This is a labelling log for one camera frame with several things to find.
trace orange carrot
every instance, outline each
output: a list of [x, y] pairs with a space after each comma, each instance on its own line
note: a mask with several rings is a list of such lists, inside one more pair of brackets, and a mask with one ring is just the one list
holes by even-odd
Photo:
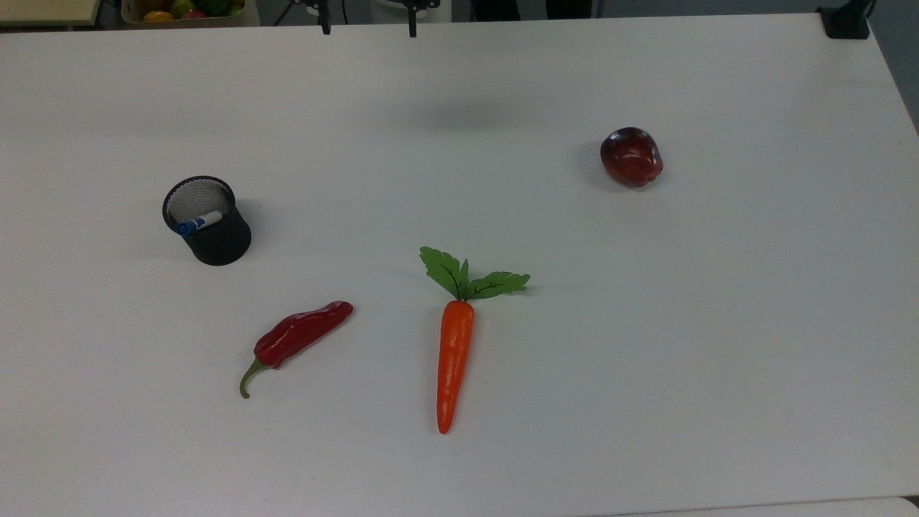
[[440, 359], [437, 361], [437, 430], [447, 434], [453, 424], [462, 376], [466, 372], [475, 310], [461, 300], [444, 307], [440, 321]]
[[525, 291], [529, 275], [495, 271], [470, 281], [468, 260], [460, 265], [459, 260], [430, 247], [421, 248], [421, 260], [427, 266], [427, 276], [456, 297], [444, 307], [440, 320], [440, 359], [437, 362], [437, 430], [447, 434], [456, 413], [472, 341], [475, 310], [467, 301]]

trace carrot leaves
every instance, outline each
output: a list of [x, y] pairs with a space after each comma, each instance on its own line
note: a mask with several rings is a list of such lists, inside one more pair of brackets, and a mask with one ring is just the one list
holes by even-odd
[[485, 278], [469, 282], [464, 299], [492, 298], [498, 294], [525, 291], [529, 275], [518, 275], [507, 271], [495, 271]]
[[421, 260], [427, 267], [427, 276], [446, 289], [457, 300], [491, 298], [498, 294], [525, 291], [529, 275], [506, 271], [489, 273], [485, 278], [469, 280], [469, 261], [462, 264], [456, 258], [431, 247], [421, 248]]

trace marker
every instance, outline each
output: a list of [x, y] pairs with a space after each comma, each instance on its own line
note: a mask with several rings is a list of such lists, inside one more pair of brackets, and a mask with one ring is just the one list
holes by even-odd
[[221, 219], [223, 219], [223, 214], [220, 212], [205, 213], [204, 215], [200, 217], [196, 217], [192, 219], [191, 221], [185, 221], [184, 223], [179, 223], [179, 225], [176, 226], [176, 233], [181, 236], [187, 236], [190, 234], [194, 234], [201, 228], [217, 223]]

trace chili pepper stem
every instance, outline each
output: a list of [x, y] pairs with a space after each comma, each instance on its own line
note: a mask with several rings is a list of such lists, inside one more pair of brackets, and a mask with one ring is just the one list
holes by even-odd
[[243, 380], [239, 382], [239, 394], [242, 395], [243, 398], [249, 398], [249, 393], [245, 391], [245, 383], [249, 382], [249, 377], [267, 368], [268, 367], [262, 364], [258, 359], [252, 361], [252, 366], [250, 366], [245, 375], [243, 375]]

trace black mesh pencil holder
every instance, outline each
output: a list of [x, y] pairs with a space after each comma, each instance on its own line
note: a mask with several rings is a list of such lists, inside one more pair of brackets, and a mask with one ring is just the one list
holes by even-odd
[[210, 176], [185, 179], [169, 190], [163, 219], [198, 260], [211, 266], [237, 260], [252, 242], [252, 230], [236, 210], [230, 186]]

